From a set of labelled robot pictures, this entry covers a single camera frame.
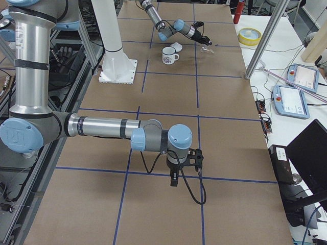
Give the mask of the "black active gripper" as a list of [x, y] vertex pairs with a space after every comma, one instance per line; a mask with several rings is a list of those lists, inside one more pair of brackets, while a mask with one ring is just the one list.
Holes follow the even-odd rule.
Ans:
[[212, 42], [209, 40], [207, 36], [203, 36], [199, 31], [195, 30], [192, 36], [192, 40], [200, 43], [200, 44], [207, 44], [212, 45]]

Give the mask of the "silver blue active robot arm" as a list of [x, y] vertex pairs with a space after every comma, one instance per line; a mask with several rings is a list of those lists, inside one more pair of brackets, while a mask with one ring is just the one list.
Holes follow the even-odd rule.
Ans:
[[199, 27], [204, 27], [204, 22], [197, 21], [193, 24], [187, 24], [184, 20], [177, 19], [173, 24], [170, 24], [167, 20], [160, 17], [151, 1], [135, 1], [136, 5], [137, 2], [140, 4], [139, 8], [145, 11], [154, 23], [154, 26], [158, 31], [158, 37], [161, 41], [167, 41], [176, 33], [180, 33], [197, 43], [207, 46], [212, 45], [210, 38], [205, 36], [203, 32], [201, 33], [198, 31]]

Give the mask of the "black idle gripper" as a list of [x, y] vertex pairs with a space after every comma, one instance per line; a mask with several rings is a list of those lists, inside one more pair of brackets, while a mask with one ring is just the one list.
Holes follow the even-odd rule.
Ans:
[[181, 163], [172, 163], [171, 161], [167, 161], [167, 166], [170, 169], [170, 186], [171, 187], [177, 187], [178, 186], [178, 177], [179, 177], [179, 171], [182, 168]]

